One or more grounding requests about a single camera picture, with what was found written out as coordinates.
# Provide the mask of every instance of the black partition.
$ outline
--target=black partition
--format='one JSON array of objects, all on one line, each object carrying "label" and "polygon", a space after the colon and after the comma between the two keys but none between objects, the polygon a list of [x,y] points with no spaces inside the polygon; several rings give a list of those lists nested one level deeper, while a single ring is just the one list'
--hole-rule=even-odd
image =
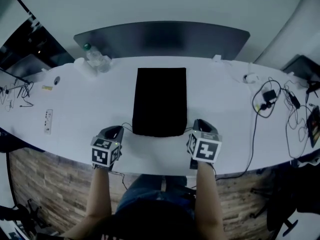
[{"label": "black partition", "polygon": [[146,21],[80,33],[74,40],[90,43],[113,58],[183,56],[234,60],[250,37],[245,30],[188,21]]}]

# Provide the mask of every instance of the forearm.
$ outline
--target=forearm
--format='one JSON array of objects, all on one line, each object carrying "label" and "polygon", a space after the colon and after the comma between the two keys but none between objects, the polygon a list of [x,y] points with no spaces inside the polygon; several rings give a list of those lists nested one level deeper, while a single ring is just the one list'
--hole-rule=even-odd
[{"label": "forearm", "polygon": [[196,176],[195,221],[197,225],[223,225],[223,213],[212,167],[198,163]]},{"label": "forearm", "polygon": [[102,218],[110,215],[109,174],[107,170],[98,168],[93,172],[85,218],[61,236],[70,239],[83,239]]},{"label": "forearm", "polygon": [[97,168],[93,173],[85,216],[103,218],[111,213],[109,174],[107,170]]}]

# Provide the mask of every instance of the black shirt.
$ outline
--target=black shirt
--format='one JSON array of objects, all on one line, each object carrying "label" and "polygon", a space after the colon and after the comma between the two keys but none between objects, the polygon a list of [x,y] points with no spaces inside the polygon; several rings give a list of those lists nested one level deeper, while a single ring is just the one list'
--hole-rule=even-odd
[{"label": "black shirt", "polygon": [[140,199],[101,220],[85,239],[198,239],[194,219],[181,206],[163,200]]}]

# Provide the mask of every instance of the floor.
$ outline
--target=floor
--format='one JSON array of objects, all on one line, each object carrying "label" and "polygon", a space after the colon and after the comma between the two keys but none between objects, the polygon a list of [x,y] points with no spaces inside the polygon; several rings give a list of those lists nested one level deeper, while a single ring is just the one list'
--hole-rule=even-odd
[{"label": "floor", "polygon": [[[83,164],[50,153],[40,153],[29,148],[16,150],[9,155],[13,190],[18,203],[25,205],[28,199],[42,206],[41,216],[54,230],[65,232],[80,222],[85,215],[93,169]],[[112,211],[137,175],[110,174]],[[265,204],[265,199],[250,193],[251,188],[272,188],[271,169],[257,175],[255,171],[238,179],[217,182],[223,209],[224,230],[230,240],[266,240],[267,215],[250,218]],[[188,179],[193,187],[195,179]]]}]

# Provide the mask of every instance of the chair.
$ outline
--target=chair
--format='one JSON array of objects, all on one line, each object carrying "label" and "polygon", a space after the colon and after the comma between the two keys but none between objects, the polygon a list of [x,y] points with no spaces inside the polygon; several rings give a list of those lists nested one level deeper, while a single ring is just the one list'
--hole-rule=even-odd
[{"label": "chair", "polygon": [[267,210],[267,228],[274,231],[272,240],[276,239],[281,227],[285,224],[288,229],[283,237],[289,234],[298,224],[298,220],[291,223],[288,218],[297,210],[299,213],[314,213],[320,215],[320,194],[315,186],[315,179],[320,177],[320,166],[306,165],[293,168],[290,164],[282,164],[275,173],[272,194],[259,189],[251,189],[251,193],[268,199],[266,204],[251,218],[257,218]]},{"label": "chair", "polygon": [[27,202],[30,212],[22,204],[17,204],[13,208],[0,206],[0,220],[21,221],[24,231],[28,237],[31,237],[32,234],[35,236],[37,234],[36,223],[41,229],[50,227],[51,225],[46,224],[41,218],[38,217],[38,211],[41,209],[41,206],[38,206],[36,210],[33,210],[31,202],[31,199],[29,199]]}]

